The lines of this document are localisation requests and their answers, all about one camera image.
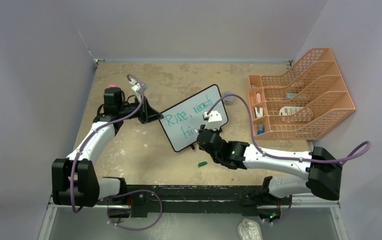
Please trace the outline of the green marker cap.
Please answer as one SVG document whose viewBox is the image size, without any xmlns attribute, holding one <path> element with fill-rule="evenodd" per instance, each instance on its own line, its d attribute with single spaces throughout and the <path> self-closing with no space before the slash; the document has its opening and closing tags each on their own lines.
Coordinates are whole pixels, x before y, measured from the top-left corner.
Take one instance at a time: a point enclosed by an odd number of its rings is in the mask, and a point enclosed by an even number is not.
<svg viewBox="0 0 382 240">
<path fill-rule="evenodd" d="M 205 166 L 205 165 L 207 165 L 207 164 L 208 164 L 207 161 L 202 161 L 202 162 L 199 162 L 199 163 L 197 164 L 197 166 L 200 168 L 200 167 L 203 167 L 203 166 Z"/>
</svg>

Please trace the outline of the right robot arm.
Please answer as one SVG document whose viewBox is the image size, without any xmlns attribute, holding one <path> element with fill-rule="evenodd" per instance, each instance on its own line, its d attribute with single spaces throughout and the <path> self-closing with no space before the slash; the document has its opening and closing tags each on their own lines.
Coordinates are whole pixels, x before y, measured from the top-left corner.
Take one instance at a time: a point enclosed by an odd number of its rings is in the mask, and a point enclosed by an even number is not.
<svg viewBox="0 0 382 240">
<path fill-rule="evenodd" d="M 196 142 L 200 150 L 210 155 L 216 164 L 228 169 L 263 169 L 286 173 L 283 177 L 266 177 L 259 196 L 267 204 L 290 195 L 311 193 L 314 196 L 337 201 L 340 198 L 343 166 L 323 147 L 312 151 L 274 150 L 276 158 L 268 156 L 267 149 L 242 141 L 226 141 L 219 131 L 199 129 Z"/>
</svg>

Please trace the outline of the small whiteboard black frame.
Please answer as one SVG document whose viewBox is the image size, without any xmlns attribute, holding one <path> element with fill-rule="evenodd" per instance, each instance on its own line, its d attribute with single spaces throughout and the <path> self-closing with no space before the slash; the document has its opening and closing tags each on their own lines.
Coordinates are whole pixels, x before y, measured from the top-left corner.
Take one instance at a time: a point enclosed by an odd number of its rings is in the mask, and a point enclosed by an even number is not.
<svg viewBox="0 0 382 240">
<path fill-rule="evenodd" d="M 212 84 L 161 112 L 159 122 L 175 152 L 196 142 L 198 130 L 208 123 L 204 114 L 220 98 L 219 86 Z"/>
</svg>

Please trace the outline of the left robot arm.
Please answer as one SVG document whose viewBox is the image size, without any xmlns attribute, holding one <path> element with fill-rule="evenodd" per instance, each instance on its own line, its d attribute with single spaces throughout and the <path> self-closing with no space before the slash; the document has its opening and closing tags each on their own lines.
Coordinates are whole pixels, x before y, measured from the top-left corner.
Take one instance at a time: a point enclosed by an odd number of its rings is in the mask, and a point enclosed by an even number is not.
<svg viewBox="0 0 382 240">
<path fill-rule="evenodd" d="M 98 107 L 84 140 L 67 157 L 57 158 L 52 163 L 52 200 L 56 205 L 71 206 L 76 213 L 108 197 L 117 205 L 127 201 L 125 180 L 121 177 L 99 179 L 95 165 L 124 121 L 134 118 L 147 124 L 163 119 L 163 115 L 150 106 L 146 97 L 137 94 L 134 102 L 128 102 L 121 88 L 106 88 L 103 104 Z"/>
</svg>

